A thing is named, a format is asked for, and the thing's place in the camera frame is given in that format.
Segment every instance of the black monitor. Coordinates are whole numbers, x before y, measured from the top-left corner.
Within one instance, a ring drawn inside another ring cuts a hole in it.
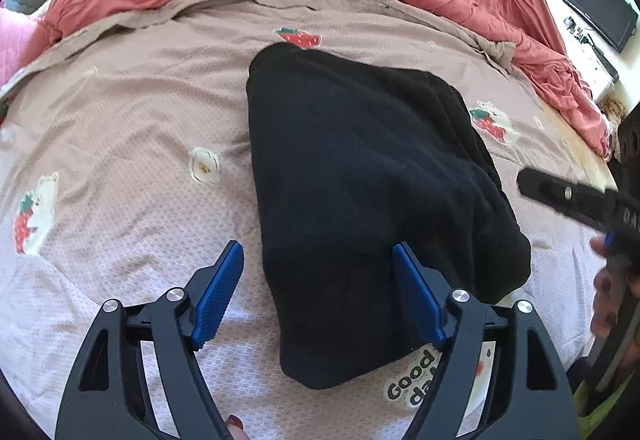
[[[625,0],[563,0],[618,52],[635,33],[638,14]]]

